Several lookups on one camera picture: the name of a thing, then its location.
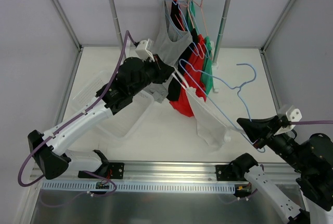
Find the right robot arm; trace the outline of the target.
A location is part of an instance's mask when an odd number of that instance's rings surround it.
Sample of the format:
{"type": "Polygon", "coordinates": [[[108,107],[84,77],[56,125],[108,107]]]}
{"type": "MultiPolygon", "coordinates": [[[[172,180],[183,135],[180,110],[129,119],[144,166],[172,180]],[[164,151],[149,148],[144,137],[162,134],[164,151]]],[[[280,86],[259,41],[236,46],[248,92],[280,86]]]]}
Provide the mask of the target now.
{"type": "Polygon", "coordinates": [[[332,223],[332,140],[314,133],[299,144],[288,135],[297,121],[285,116],[266,119],[238,118],[254,148],[269,147],[298,174],[298,184],[308,210],[287,197],[263,171],[259,163],[244,153],[227,165],[216,165],[217,181],[247,181],[274,207],[283,223],[332,223]]]}

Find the light blue wire hanger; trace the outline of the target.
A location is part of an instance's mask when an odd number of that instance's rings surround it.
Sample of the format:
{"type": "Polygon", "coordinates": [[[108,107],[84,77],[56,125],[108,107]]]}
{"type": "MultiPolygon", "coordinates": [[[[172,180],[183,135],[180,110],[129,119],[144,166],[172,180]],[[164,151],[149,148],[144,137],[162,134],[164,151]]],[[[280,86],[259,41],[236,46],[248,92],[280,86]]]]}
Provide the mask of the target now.
{"type": "MultiPolygon", "coordinates": [[[[238,96],[238,98],[242,101],[242,103],[243,103],[243,105],[244,105],[244,107],[245,107],[245,109],[246,109],[246,111],[247,111],[247,114],[248,114],[248,116],[250,116],[250,112],[249,112],[249,108],[248,108],[248,106],[247,106],[247,104],[246,104],[246,102],[244,101],[244,99],[241,97],[241,95],[240,95],[240,92],[241,92],[241,89],[242,89],[242,87],[243,86],[245,86],[246,84],[248,84],[248,83],[251,83],[251,82],[253,82],[253,81],[255,81],[256,80],[256,77],[257,77],[257,72],[256,72],[256,70],[255,70],[255,68],[251,65],[251,64],[247,64],[247,63],[241,63],[240,64],[241,66],[248,66],[248,67],[250,67],[252,70],[253,70],[253,72],[254,72],[254,77],[253,77],[253,79],[251,79],[251,80],[249,80],[249,81],[245,81],[245,82],[243,82],[241,85],[239,85],[239,86],[234,86],[234,87],[231,87],[228,83],[226,83],[223,79],[221,79],[221,78],[218,78],[218,77],[216,77],[216,76],[213,76],[213,75],[211,75],[211,77],[213,78],[213,80],[219,80],[219,81],[221,81],[222,83],[224,83],[230,90],[236,90],[237,91],[237,96],[238,96]]],[[[201,74],[202,73],[204,73],[202,70],[195,70],[195,72],[200,72],[201,74]]],[[[218,105],[214,102],[214,100],[205,92],[204,93],[205,95],[206,95],[206,98],[208,98],[210,101],[211,101],[211,103],[215,106],[215,108],[224,116],[224,118],[229,122],[228,124],[226,124],[223,120],[222,120],[222,122],[225,124],[225,125],[227,125],[227,126],[231,126],[231,127],[234,127],[234,128],[236,128],[236,130],[238,130],[238,133],[240,133],[242,136],[243,136],[243,138],[245,138],[247,141],[250,141],[249,140],[249,138],[247,137],[247,135],[245,134],[245,132],[244,132],[244,130],[243,129],[241,129],[241,128],[239,128],[239,127],[237,127],[233,122],[232,122],[232,120],[218,107],[218,105]]]]}

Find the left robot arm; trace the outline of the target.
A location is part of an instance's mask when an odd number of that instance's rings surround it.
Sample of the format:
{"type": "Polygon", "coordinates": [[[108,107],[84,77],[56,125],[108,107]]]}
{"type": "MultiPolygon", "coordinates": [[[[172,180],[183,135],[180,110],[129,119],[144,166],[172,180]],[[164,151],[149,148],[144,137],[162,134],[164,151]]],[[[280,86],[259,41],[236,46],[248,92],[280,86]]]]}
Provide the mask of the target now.
{"type": "Polygon", "coordinates": [[[70,169],[78,171],[80,178],[106,177],[110,163],[101,151],[74,152],[69,147],[89,129],[128,107],[145,87],[164,83],[173,72],[158,55],[146,60],[129,57],[117,63],[110,81],[70,120],[43,133],[29,133],[30,152],[43,177],[52,180],[70,169]]]}

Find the white tank top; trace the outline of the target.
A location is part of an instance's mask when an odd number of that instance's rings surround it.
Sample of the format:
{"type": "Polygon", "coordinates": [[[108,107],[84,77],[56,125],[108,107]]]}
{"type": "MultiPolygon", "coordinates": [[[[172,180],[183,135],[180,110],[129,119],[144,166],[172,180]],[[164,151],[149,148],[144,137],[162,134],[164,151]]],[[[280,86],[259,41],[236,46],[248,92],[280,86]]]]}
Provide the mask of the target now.
{"type": "Polygon", "coordinates": [[[172,74],[173,78],[182,86],[188,99],[190,109],[197,123],[197,135],[210,148],[219,150],[222,145],[231,141],[231,132],[236,128],[225,125],[216,113],[208,106],[202,97],[196,95],[196,90],[190,87],[179,71],[172,74]]]}

